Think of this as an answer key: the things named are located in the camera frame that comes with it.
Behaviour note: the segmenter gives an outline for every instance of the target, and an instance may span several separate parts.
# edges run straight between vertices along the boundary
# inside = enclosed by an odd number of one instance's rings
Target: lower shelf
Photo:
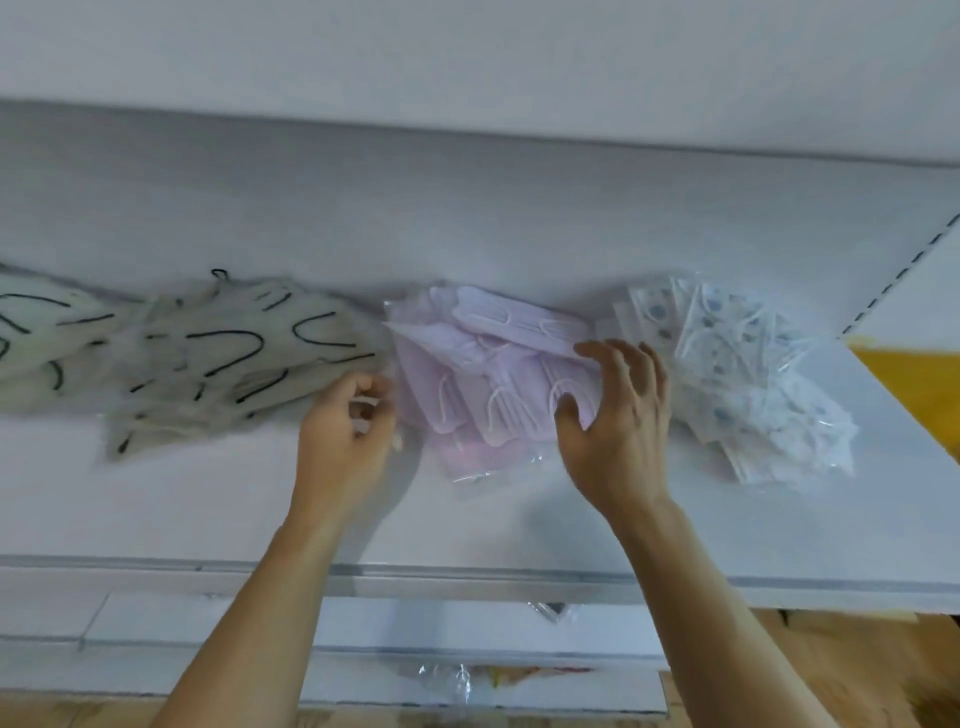
[[[164,695],[196,654],[193,647],[0,642],[0,690]],[[418,676],[416,662],[314,654],[300,695],[304,704],[503,710],[538,715],[661,717],[666,701],[653,669],[597,669],[531,677],[495,688],[474,671],[465,705],[446,684]]]

